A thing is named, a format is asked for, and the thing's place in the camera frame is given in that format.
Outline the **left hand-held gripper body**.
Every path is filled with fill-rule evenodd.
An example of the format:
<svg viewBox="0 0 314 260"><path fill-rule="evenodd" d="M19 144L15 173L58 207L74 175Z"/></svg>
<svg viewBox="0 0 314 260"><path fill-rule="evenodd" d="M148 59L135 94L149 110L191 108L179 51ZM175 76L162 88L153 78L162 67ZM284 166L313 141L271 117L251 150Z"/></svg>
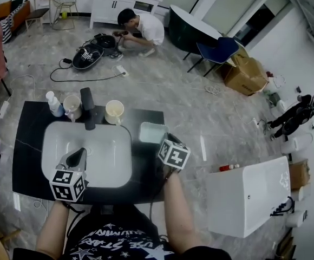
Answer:
<svg viewBox="0 0 314 260"><path fill-rule="evenodd" d="M55 200L77 202L86 189L86 173L54 170L49 181Z"/></svg>

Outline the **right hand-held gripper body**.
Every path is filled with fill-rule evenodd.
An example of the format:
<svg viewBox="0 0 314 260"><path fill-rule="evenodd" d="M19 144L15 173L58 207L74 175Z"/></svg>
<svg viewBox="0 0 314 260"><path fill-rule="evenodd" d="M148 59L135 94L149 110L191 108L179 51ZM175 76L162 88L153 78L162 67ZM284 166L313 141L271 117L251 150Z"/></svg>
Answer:
<svg viewBox="0 0 314 260"><path fill-rule="evenodd" d="M186 166L191 154L190 149L171 133L162 137L157 153L157 169L167 180L172 173L180 173Z"/></svg>

